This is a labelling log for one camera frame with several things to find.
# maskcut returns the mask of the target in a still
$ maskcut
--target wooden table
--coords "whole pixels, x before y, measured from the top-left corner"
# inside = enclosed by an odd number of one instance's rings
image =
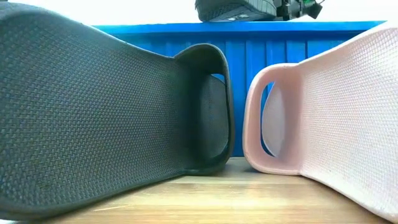
[[[181,177],[48,223],[388,223],[304,177],[256,172],[231,158],[212,177]]]

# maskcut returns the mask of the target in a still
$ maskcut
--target white wall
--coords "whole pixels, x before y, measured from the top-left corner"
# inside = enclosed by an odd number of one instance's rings
[[[195,0],[9,1],[42,6],[91,25],[199,22]],[[398,0],[326,0],[323,6],[317,21],[371,21],[398,17]],[[306,16],[297,20],[313,19]]]

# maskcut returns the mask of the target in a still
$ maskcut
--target blue container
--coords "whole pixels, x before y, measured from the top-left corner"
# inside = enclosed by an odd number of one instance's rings
[[[143,49],[168,56],[197,43],[219,47],[228,60],[233,84],[236,122],[233,156],[243,156],[241,136],[246,93],[259,70],[276,63],[300,62],[381,23],[220,22],[96,27]],[[263,103],[268,92],[264,93]]]

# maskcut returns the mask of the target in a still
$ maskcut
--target blue wall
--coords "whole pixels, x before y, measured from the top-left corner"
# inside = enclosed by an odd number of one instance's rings
[[[233,155],[242,156],[246,93],[259,70],[275,63],[299,62],[312,57],[380,23],[222,22],[97,28],[143,49],[168,56],[197,43],[207,42],[219,47],[228,60],[233,84],[236,120]]]

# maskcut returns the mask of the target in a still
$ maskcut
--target black object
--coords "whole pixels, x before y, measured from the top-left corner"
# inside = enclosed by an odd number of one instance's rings
[[[196,0],[195,6],[203,22],[316,19],[322,9],[315,0]]]
[[[2,219],[50,217],[212,174],[233,149],[228,66],[209,44],[164,57],[0,2],[0,94]]]

